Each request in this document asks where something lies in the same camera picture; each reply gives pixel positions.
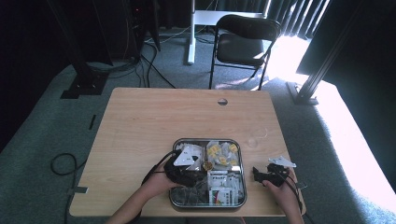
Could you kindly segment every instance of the desk leg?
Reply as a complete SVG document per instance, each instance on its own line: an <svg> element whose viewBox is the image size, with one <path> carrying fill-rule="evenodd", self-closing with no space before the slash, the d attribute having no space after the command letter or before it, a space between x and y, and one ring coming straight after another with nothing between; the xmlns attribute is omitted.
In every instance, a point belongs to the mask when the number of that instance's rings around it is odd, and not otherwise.
<svg viewBox="0 0 396 224"><path fill-rule="evenodd" d="M190 47L189 47L189 58L187 60L188 64L194 64L195 59L195 0L191 0L191 37L190 37Z"/></svg>

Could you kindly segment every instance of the person's right hand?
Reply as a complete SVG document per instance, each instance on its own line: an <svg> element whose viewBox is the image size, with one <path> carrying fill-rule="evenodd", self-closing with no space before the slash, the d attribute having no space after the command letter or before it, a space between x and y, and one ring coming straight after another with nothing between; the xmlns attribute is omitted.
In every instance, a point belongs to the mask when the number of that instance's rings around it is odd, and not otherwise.
<svg viewBox="0 0 396 224"><path fill-rule="evenodd" d="M292 171L290 171L290 178L295 181L295 176ZM292 187L295 187L291 179L287 178L287 181ZM264 180L262 183L274 195L277 204L280 206L280 208L282 208L290 224L304 223L300 213L300 206L298 204L296 195L294 194L295 189L291 189L286 182L283 183L279 188L268 180Z"/></svg>

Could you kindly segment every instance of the chair leg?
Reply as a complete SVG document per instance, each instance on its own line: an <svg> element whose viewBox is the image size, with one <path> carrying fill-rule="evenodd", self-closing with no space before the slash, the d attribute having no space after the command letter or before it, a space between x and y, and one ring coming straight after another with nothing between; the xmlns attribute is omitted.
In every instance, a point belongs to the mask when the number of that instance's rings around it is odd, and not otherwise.
<svg viewBox="0 0 396 224"><path fill-rule="evenodd" d="M260 67L257 67L256 70L254 70L253 75L250 76L249 79L254 78L254 76L256 76L257 71L259 71Z"/></svg>
<svg viewBox="0 0 396 224"><path fill-rule="evenodd" d="M212 62L212 68L210 69L209 89L212 90L213 72L215 69L215 63Z"/></svg>
<svg viewBox="0 0 396 224"><path fill-rule="evenodd" d="M271 50L268 52L268 56L267 56L266 60L264 60L265 66L262 69L262 78L260 79L260 85L259 85L258 91L260 91L262 89L262 82L264 81L265 71L267 70L267 65L268 65L268 62L270 61L270 57L271 57Z"/></svg>

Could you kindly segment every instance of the wooden table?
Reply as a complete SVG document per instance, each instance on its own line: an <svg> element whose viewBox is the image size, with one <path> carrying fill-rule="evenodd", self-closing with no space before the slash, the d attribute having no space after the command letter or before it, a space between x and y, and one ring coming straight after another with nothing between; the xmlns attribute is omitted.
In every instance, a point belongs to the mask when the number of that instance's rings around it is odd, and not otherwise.
<svg viewBox="0 0 396 224"><path fill-rule="evenodd" d="M220 105L225 99L228 104ZM266 172L268 158L290 158L271 97L265 91L117 88L113 91L70 214L111 216L179 138L229 138L241 147L247 201L235 212L178 212L168 193L149 201L146 217L282 216L274 198L254 182L253 166Z"/></svg>

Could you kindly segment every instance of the black folding chair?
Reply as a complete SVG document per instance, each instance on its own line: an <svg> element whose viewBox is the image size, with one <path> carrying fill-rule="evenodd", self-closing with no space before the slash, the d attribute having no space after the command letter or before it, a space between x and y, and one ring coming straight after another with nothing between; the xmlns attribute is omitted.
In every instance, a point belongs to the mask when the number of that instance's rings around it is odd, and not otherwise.
<svg viewBox="0 0 396 224"><path fill-rule="evenodd" d="M277 21L238 15L223 16L215 28L209 89L212 89L215 65L254 70L249 79L264 65L258 88L261 90L271 48L279 35L280 24Z"/></svg>

